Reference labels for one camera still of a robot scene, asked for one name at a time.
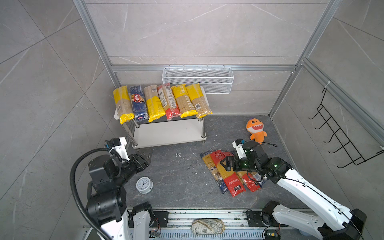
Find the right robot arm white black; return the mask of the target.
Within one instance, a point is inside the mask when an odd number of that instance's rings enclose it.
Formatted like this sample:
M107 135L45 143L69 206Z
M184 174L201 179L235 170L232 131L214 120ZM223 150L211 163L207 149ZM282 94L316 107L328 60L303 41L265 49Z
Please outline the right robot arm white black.
M366 214L359 209L350 210L328 197L283 159L274 157L261 163L259 159L225 157L220 164L227 171L257 172L296 196L314 212L310 215L270 201L261 213L265 225L287 225L319 240L363 239Z

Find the long yellow spaghetti bag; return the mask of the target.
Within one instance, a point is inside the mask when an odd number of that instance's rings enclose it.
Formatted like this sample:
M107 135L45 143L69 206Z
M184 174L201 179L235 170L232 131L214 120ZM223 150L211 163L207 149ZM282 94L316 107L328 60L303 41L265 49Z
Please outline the long yellow spaghetti bag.
M122 86L113 91L116 109L118 112L120 124L123 125L135 118L132 109L131 97L128 93L128 87Z

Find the dark blue pasta bag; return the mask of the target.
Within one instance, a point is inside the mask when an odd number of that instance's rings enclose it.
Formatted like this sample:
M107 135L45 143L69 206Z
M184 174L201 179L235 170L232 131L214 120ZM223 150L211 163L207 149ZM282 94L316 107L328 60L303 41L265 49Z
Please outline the dark blue pasta bag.
M228 188L221 176L221 174L219 173L211 155L210 155L210 152L205 152L205 153L201 153L200 154L200 157L202 158L203 162L205 163L206 167L208 168L209 172L211 173L211 175L213 176L213 178L215 179L218 187L220 188L220 191L222 194L224 194L225 192L228 191Z

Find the blue Barilla spaghetti box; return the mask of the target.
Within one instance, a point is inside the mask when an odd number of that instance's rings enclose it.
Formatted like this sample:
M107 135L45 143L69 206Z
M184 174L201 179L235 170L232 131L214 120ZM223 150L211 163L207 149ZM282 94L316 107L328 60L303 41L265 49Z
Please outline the blue Barilla spaghetti box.
M148 110L142 86L129 87L132 109L137 122L148 120Z

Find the clear blue spaghetti bag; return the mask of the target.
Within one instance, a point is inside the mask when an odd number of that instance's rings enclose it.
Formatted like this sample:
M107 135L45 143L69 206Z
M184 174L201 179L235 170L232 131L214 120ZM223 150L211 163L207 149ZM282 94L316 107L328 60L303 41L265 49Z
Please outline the clear blue spaghetti bag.
M263 185L266 183L266 179L264 179L260 174L257 172L253 172L253 177L257 181L258 185L262 188Z

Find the red yellow spaghetti bag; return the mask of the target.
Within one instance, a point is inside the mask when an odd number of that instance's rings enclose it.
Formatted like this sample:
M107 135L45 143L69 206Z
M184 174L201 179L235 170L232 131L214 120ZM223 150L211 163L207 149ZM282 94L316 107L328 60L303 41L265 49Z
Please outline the red yellow spaghetti bag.
M233 170L227 171L226 167L221 165L221 161L224 160L225 157L233 157L234 155L231 152L217 150L210 153L210 156L231 195L235 197L238 194L245 192L246 189L238 175Z

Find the yellow spaghetti bag with barcode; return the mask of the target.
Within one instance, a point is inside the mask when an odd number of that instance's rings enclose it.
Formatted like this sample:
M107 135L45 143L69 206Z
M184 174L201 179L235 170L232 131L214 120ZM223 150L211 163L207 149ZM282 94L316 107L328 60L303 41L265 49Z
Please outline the yellow spaghetti bag with barcode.
M203 94L200 84L188 85L186 87L191 103L197 111L197 118L201 119L213 112Z

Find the red spaghetti bag with label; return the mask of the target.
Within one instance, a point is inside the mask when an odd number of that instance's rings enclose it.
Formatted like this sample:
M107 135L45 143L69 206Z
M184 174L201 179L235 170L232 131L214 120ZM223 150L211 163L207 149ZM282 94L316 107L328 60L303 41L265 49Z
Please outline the red spaghetti bag with label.
M171 90L170 84L163 84L158 86L157 90L160 101L166 113L167 121L171 121L174 117L180 117L181 112Z

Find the tan yellow pasta bag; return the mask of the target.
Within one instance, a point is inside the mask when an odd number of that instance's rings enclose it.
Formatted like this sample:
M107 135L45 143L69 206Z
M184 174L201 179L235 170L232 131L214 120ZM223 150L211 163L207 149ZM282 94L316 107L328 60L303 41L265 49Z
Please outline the tan yellow pasta bag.
M157 85L151 85L144 88L146 105L149 114L149 123L166 115L159 98L157 87Z

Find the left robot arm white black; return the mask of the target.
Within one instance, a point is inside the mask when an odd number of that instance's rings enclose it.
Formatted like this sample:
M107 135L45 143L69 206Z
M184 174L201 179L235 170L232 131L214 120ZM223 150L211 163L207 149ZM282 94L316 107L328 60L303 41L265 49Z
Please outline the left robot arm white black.
M103 240L147 240L155 215L145 202L127 210L125 184L150 165L140 153L120 161L115 156L102 155L91 160L86 212L95 221L94 229Z

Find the yellow wholewheat spaghetti bag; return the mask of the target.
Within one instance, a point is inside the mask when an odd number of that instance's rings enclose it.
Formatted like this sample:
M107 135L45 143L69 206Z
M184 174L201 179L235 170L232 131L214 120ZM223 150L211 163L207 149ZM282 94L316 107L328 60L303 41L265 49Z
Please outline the yellow wholewheat spaghetti bag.
M191 117L198 114L190 100L185 84L172 86L171 90L181 112L181 118Z

